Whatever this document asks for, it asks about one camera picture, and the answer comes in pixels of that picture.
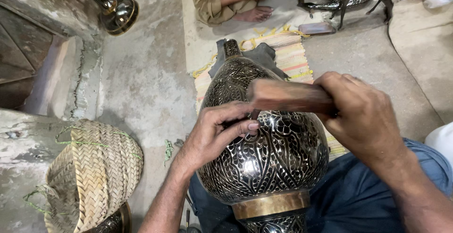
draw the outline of tool handle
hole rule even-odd
[[[275,111],[313,112],[334,115],[338,112],[332,97],[320,86],[270,79],[255,79],[247,88],[254,108]]]

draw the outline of straw basket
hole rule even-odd
[[[71,141],[59,142],[68,145],[46,174],[49,233],[99,225],[130,197],[143,168],[142,150],[118,128],[83,119],[69,129]]]

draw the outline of blue pants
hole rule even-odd
[[[431,181],[449,196],[453,188],[449,162],[431,147],[409,139],[404,142]],[[209,195],[196,175],[190,180],[189,193],[203,233],[247,232],[231,207]],[[324,178],[310,190],[310,200],[309,233],[404,232],[388,186],[351,153],[329,163]]]

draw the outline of black lacquered vase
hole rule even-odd
[[[225,63],[205,94],[201,109],[234,100],[247,102],[247,86],[257,78],[278,79],[243,57],[233,39],[224,43]],[[215,160],[197,171],[212,196],[232,206],[251,233],[304,233],[309,190],[327,170],[328,147],[320,120],[312,113],[262,111],[256,136],[236,138]]]

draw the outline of woven mat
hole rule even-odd
[[[289,76],[290,82],[298,83],[313,83],[313,71],[310,70],[307,58],[305,57],[305,49],[303,48],[300,34],[297,31],[290,31],[289,26],[284,26],[283,31],[276,33],[273,29],[269,35],[264,35],[267,31],[257,31],[260,36],[258,38],[243,40],[240,43],[242,51],[250,51],[260,43],[266,43],[275,50],[275,63]],[[197,114],[200,112],[200,107],[204,99],[204,95],[211,83],[211,77],[208,71],[215,63],[215,56],[211,58],[211,62],[203,68],[193,73],[195,78],[195,88],[197,90],[196,109]],[[327,143],[330,147],[329,161],[347,153],[347,150],[326,130]]]

